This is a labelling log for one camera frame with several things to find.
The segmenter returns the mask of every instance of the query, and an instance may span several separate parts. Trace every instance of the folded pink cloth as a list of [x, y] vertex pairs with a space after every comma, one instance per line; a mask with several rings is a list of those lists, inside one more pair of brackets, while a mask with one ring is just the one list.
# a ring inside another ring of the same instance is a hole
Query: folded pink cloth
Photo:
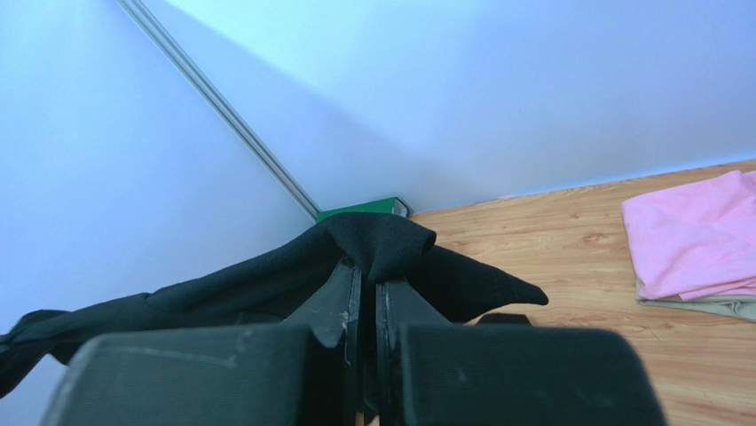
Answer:
[[639, 296], [756, 296], [756, 171], [622, 203]]

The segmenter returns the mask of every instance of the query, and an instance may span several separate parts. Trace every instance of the wooden table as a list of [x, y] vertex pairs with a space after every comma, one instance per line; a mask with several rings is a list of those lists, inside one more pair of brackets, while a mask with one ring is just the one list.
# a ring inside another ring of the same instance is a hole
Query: wooden table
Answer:
[[641, 355], [672, 425], [756, 425], [756, 323], [643, 307], [620, 203], [641, 193], [756, 170], [756, 160], [418, 213], [438, 244], [543, 288], [512, 305], [539, 326], [619, 332]]

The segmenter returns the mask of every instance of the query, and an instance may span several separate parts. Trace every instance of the beige cloth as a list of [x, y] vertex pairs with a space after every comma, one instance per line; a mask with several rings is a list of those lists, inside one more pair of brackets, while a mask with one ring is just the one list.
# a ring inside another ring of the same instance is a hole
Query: beige cloth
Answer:
[[[636, 287], [636, 294], [639, 295], [643, 287], [643, 281], [638, 279]], [[756, 322], [756, 296], [707, 296], [688, 300], [687, 302], [683, 302], [679, 296], [665, 297], [657, 300], [644, 299], [637, 296], [637, 301], [638, 304], [642, 304], [643, 306], [717, 313]]]

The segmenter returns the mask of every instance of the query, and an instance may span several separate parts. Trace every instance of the white panel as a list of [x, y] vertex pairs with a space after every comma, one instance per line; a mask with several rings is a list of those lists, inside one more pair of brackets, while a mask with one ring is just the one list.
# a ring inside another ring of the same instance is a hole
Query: white panel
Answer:
[[148, 0], [324, 209], [756, 156], [756, 2]]
[[[0, 2], [0, 333], [153, 291], [311, 220], [116, 2]], [[0, 400], [34, 425], [63, 368]]]

